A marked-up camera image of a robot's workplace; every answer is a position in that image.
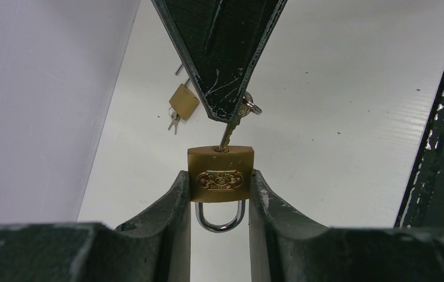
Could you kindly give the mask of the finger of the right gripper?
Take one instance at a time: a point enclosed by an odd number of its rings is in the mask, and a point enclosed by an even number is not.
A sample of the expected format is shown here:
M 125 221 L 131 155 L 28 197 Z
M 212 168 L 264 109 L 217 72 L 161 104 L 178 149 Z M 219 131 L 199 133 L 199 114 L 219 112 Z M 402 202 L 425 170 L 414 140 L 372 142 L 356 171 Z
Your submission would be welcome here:
M 285 5 L 279 0 L 153 1 L 210 119 L 234 120 Z

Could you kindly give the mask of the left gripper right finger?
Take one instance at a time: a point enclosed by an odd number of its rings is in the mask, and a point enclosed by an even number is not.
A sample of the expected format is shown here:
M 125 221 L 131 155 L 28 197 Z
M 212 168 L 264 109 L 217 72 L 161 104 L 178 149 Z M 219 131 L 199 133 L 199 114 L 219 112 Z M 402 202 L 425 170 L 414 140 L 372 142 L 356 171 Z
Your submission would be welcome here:
M 444 228 L 336 229 L 251 175 L 252 281 L 444 281 Z

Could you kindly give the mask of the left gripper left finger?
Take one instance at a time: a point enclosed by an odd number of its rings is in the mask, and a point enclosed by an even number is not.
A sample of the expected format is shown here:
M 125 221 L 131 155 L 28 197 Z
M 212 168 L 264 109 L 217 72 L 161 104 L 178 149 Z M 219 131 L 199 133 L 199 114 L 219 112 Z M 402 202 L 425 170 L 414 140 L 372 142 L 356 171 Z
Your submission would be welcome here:
M 137 216 L 101 223 L 0 225 L 0 281 L 189 281 L 189 178 Z

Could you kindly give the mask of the small silver key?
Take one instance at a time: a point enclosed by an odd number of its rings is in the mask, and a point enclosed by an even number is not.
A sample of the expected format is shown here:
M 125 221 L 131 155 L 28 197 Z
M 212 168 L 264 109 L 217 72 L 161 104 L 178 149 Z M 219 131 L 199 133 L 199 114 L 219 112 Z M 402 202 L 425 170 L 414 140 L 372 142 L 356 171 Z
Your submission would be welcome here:
M 241 119 L 250 113 L 261 115 L 263 110 L 254 103 L 252 95 L 249 92 L 245 92 L 238 113 L 233 122 L 227 124 L 220 145 L 216 147 L 216 152 L 223 153 L 228 151 L 227 147 L 234 129 L 240 124 Z

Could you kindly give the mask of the large brass padlock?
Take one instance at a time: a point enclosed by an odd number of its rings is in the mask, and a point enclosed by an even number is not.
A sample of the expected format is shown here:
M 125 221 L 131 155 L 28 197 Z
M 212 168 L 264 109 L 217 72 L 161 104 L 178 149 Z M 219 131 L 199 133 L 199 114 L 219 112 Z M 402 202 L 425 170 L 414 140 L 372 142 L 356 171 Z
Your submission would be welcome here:
M 179 84 L 169 100 L 170 107 L 182 120 L 189 120 L 200 104 L 197 95 L 189 88 L 190 82 L 191 79 L 187 76 L 185 82 Z

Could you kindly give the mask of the small brass padlock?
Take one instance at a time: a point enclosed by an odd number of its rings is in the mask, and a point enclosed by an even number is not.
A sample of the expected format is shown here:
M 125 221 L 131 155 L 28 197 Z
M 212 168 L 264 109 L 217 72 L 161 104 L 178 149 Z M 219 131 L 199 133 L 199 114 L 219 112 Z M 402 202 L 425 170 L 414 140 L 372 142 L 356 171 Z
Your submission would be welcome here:
M 225 233 L 236 228 L 245 215 L 250 198 L 250 182 L 254 168 L 251 146 L 192 147 L 187 150 L 190 201 L 195 203 L 198 223 L 212 233 Z M 236 202 L 235 217 L 225 224 L 210 223 L 204 216 L 206 203 Z

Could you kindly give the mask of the silver keys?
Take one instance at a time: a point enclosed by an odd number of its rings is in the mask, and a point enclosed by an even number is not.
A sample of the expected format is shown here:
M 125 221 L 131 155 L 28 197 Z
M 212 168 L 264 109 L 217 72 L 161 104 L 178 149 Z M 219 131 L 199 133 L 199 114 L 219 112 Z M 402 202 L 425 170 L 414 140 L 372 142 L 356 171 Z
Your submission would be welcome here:
M 181 120 L 181 117 L 177 113 L 177 111 L 174 109 L 174 107 L 172 107 L 172 106 L 169 108 L 169 115 L 170 115 L 170 118 L 171 118 L 171 122 L 170 122 L 167 130 L 172 130 L 173 129 L 174 130 L 174 134 L 177 135 L 178 125 L 179 125 L 179 122 Z

